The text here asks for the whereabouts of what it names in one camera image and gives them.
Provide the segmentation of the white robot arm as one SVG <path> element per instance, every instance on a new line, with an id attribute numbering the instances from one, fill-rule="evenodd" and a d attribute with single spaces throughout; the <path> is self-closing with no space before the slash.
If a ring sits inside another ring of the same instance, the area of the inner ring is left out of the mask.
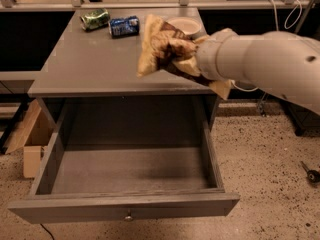
<path id="1" fill-rule="evenodd" d="M 238 81 L 320 114 L 320 43 L 315 39 L 223 29 L 199 38 L 195 55 L 173 64 L 223 99 Z"/>

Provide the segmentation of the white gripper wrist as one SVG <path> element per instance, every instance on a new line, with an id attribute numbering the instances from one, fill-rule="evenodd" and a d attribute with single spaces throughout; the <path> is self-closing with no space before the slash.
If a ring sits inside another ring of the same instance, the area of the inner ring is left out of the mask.
<path id="1" fill-rule="evenodd" d="M 202 75 L 209 80 L 224 80 L 218 73 L 217 56 L 222 45 L 233 36 L 236 33 L 230 28 L 217 31 L 198 45 L 196 58 L 175 58 L 172 63 L 181 72 L 194 77 Z"/>

